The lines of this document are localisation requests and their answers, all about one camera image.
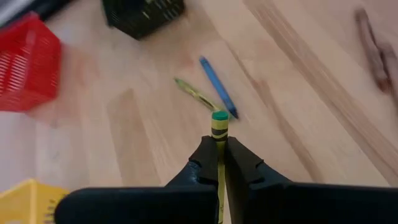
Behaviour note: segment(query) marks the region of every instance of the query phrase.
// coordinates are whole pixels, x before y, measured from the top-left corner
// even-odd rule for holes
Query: red basket
[[[60,40],[32,13],[0,31],[0,110],[26,111],[56,97]]]

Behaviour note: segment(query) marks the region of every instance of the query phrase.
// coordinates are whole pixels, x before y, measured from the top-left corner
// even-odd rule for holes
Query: yellow-green crayon
[[[218,200],[220,207],[218,212],[218,223],[224,221],[224,190],[225,190],[225,165],[224,150],[228,140],[229,114],[225,111],[213,112],[211,117],[211,137],[214,138],[218,150]]]

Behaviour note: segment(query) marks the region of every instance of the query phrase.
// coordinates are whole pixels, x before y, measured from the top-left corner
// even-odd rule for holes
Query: yellow basket
[[[29,179],[0,193],[0,223],[54,223],[54,210],[69,192]]]

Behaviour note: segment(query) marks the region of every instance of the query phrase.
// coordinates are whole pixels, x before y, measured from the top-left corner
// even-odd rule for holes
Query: wooden surface
[[[353,11],[398,47],[393,0],[186,0],[143,41],[76,1],[48,26],[64,43],[58,98],[0,114],[0,190],[28,177],[68,189],[159,186],[185,165],[211,113],[182,78],[221,103],[204,55],[241,120],[229,134],[299,182],[398,186],[398,115],[369,72]]]

